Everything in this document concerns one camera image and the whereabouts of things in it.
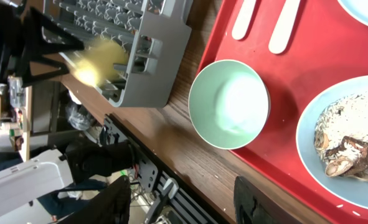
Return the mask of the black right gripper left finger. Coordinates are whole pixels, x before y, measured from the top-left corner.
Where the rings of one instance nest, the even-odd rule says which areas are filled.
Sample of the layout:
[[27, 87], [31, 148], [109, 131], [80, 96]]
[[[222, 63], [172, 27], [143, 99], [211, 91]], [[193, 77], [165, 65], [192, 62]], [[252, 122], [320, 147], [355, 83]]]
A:
[[83, 209], [59, 221], [59, 224], [128, 224], [130, 203], [130, 180], [123, 175], [92, 198]]

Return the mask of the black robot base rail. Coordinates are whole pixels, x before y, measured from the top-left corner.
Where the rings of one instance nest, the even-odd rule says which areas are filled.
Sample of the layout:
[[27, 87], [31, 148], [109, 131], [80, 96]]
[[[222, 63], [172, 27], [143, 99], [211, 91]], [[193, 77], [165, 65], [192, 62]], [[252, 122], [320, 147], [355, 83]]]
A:
[[136, 149], [138, 176], [135, 179], [145, 192], [154, 197], [145, 220], [195, 224], [227, 222], [111, 114], [103, 120], [100, 139], [106, 145], [127, 140]]

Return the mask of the small light blue bowl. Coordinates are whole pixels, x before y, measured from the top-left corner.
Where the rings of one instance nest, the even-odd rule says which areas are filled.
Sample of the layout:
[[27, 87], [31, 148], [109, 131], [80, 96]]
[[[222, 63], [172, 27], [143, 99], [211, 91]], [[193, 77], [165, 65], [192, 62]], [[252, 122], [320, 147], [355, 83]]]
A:
[[368, 75], [351, 78], [322, 91], [304, 109], [296, 129], [296, 146], [301, 162], [310, 176], [330, 194], [358, 207], [368, 209], [368, 183], [345, 178], [329, 178], [316, 157], [314, 128], [319, 115], [330, 103], [368, 90]]

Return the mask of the yellow plastic cup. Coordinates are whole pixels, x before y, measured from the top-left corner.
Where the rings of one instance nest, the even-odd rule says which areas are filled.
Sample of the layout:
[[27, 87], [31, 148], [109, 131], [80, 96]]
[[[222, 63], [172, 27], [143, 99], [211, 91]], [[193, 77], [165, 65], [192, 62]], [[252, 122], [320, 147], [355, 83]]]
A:
[[119, 77], [114, 64], [127, 65], [129, 54], [114, 40], [94, 39], [69, 65], [70, 74], [87, 86], [98, 86]]

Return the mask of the mint green bowl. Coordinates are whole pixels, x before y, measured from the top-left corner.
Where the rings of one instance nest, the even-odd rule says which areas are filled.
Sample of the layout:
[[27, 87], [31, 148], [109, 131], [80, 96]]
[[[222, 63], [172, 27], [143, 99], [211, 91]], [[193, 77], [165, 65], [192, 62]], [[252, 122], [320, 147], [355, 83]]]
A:
[[204, 67], [192, 83], [189, 115], [197, 134], [219, 149], [239, 149], [262, 131], [270, 114], [268, 88], [258, 73], [238, 60]]

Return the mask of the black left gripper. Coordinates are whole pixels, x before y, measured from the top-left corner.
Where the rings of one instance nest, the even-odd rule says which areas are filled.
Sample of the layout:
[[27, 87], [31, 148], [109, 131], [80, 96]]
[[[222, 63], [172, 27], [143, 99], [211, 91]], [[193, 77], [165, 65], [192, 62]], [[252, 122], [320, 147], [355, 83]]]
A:
[[[65, 43], [46, 41], [43, 30], [61, 37]], [[30, 7], [22, 25], [17, 9], [0, 2], [0, 83], [7, 83], [7, 68], [12, 56], [18, 57], [22, 53], [20, 77], [22, 87], [26, 88], [69, 73], [65, 63], [43, 55], [84, 48], [81, 40], [64, 31], [36, 8]]]

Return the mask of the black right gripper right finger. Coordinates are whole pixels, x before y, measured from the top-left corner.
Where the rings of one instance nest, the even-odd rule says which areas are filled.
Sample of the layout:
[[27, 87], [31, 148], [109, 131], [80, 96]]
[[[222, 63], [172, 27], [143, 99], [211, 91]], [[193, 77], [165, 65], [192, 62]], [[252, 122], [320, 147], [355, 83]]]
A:
[[300, 223], [244, 176], [235, 178], [234, 208], [238, 224]]

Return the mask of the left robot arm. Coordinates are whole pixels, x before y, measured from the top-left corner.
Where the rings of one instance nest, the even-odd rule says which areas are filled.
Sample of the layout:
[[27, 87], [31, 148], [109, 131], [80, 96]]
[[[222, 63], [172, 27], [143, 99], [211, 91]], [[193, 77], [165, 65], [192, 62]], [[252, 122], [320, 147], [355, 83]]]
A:
[[[25, 18], [17, 8], [0, 3], [0, 78], [8, 72], [21, 77], [29, 86], [39, 80], [30, 70], [31, 62], [54, 68], [43, 75], [50, 79], [68, 73], [66, 64], [52, 60], [59, 52], [82, 50], [83, 42], [59, 28], [35, 8]], [[0, 171], [0, 216], [43, 195], [67, 190], [94, 175], [108, 176], [135, 164], [129, 141], [108, 146], [83, 146], [61, 153], [49, 149], [26, 162]], [[95, 198], [88, 207], [66, 219], [67, 223], [127, 223], [130, 214], [130, 180], [120, 177]]]

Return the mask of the food scraps with rice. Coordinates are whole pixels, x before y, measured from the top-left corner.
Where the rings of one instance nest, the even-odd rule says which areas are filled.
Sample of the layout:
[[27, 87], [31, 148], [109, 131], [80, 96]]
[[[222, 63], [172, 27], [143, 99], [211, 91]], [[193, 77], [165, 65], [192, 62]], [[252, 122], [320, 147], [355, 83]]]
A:
[[368, 182], [368, 92], [342, 97], [323, 110], [314, 148], [326, 176]]

